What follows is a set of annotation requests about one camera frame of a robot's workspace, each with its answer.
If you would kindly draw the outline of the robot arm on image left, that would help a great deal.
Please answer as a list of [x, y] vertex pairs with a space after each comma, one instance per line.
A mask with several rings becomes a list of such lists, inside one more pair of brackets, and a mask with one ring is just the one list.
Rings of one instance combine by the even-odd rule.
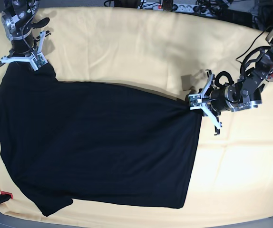
[[39, 37], [33, 37], [32, 30], [48, 25], [50, 18], [33, 22], [40, 6], [39, 0], [6, 0], [1, 12], [5, 34], [11, 42], [11, 56], [29, 57], [35, 50]]

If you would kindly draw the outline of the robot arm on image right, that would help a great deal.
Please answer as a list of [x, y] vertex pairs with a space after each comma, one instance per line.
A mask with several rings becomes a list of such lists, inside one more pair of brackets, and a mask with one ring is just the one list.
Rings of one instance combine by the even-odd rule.
[[261, 93], [266, 83], [273, 81], [273, 29], [266, 41], [269, 46], [257, 47], [246, 55], [236, 83], [226, 71], [217, 74], [216, 88], [209, 89], [209, 106], [214, 114], [253, 109], [262, 103]]

